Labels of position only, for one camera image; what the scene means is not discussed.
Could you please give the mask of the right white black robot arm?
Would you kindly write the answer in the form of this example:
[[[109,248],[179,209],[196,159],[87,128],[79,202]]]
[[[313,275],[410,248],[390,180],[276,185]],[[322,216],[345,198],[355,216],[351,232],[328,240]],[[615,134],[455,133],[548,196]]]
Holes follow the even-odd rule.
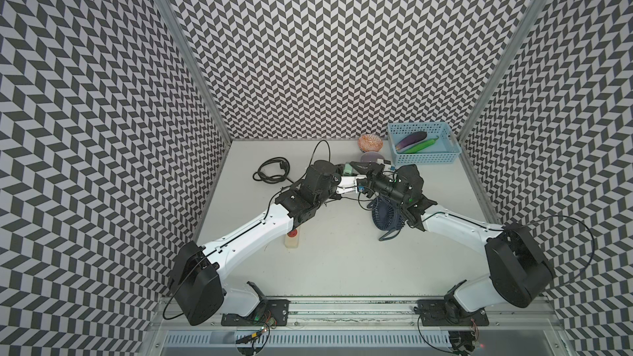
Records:
[[[394,205],[407,224],[486,257],[488,272],[455,285],[446,302],[468,313],[497,303],[526,308],[554,280],[552,262],[527,227],[486,223],[445,209],[424,195],[424,180],[415,165],[401,166],[392,175],[378,163],[350,165],[359,173],[357,185]]]

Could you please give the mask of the green plug of white fan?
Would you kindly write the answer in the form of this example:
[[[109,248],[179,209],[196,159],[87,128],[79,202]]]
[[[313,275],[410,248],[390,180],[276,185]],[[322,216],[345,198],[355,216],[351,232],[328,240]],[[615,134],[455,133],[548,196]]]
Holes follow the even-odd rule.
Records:
[[[349,163],[346,163],[343,169],[343,176],[353,176],[353,175],[354,175],[354,168],[352,168],[352,166]]]

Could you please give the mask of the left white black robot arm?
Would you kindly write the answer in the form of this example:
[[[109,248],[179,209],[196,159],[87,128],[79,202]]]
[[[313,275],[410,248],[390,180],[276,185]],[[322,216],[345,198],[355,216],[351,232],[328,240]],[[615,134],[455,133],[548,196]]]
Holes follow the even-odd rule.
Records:
[[[172,299],[191,326],[216,313],[250,316],[264,295],[254,283],[239,288],[228,277],[242,262],[279,237],[313,218],[337,194],[345,166],[318,160],[290,188],[271,199],[263,214],[202,246],[186,243],[174,260],[167,286]]]

